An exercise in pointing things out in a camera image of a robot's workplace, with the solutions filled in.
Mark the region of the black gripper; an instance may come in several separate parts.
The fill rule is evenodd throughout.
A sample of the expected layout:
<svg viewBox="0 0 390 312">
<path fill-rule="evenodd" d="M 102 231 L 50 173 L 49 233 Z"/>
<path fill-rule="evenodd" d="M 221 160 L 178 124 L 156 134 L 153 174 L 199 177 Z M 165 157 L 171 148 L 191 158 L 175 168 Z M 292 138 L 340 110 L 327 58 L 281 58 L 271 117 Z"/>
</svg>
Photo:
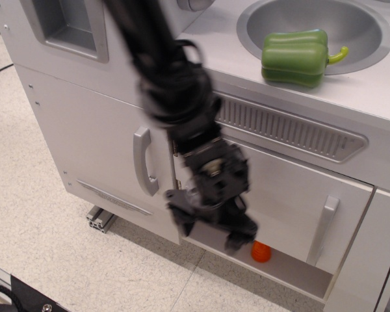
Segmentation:
<svg viewBox="0 0 390 312">
<path fill-rule="evenodd" d="M 198 193 L 190 195 L 184 190 L 165 193 L 168 208 L 180 234 L 188 237 L 196 222 L 204 222 L 228 233 L 224 244 L 227 254 L 234 254 L 245 244 L 254 241 L 258 226 L 246 214 L 246 204 L 241 196 L 215 205 L 204 205 Z"/>
</svg>

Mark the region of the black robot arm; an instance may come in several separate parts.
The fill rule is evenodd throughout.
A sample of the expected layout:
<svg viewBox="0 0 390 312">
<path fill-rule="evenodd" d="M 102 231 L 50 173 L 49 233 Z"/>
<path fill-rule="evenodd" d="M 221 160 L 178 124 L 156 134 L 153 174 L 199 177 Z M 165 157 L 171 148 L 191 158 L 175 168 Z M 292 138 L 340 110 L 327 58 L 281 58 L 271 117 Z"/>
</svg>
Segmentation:
<svg viewBox="0 0 390 312">
<path fill-rule="evenodd" d="M 226 251 L 238 251 L 258 230 L 242 199 L 248 161 L 222 138 L 215 120 L 222 102 L 201 62 L 187 58 L 191 41 L 173 37 L 157 1 L 105 4 L 140 74 L 144 112 L 167 131 L 192 173 L 187 190 L 165 192 L 179 231 L 190 235 L 196 222 L 205 222 L 227 232 Z"/>
</svg>

